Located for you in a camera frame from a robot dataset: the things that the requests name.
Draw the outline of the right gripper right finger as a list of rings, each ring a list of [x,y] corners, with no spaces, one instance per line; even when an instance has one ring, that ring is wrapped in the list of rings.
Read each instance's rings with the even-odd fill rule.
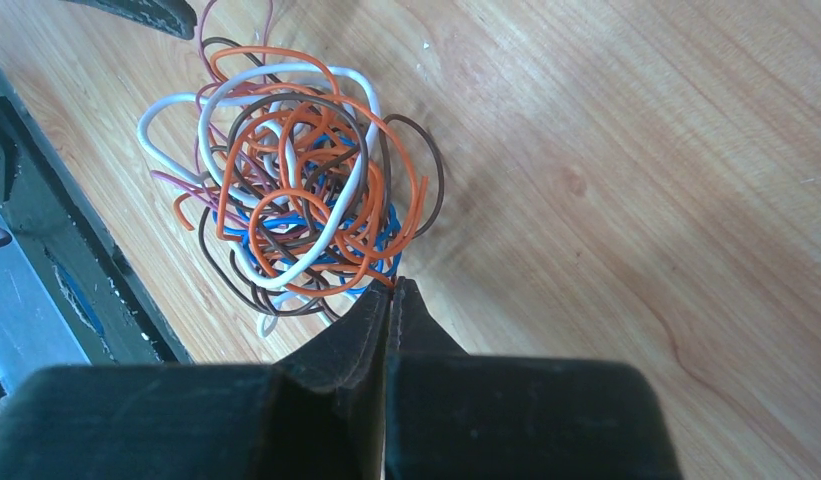
[[[658,397],[629,364],[471,355],[407,278],[387,351],[390,479],[682,477]]]

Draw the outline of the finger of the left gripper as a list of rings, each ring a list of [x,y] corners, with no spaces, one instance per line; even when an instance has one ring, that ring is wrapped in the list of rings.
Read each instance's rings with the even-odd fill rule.
[[[70,0],[182,40],[192,40],[197,15],[185,0]]]

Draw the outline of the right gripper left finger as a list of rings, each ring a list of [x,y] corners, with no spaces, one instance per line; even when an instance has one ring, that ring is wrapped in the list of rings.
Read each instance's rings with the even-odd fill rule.
[[[0,479],[376,479],[391,290],[274,364],[59,366],[0,412]]]

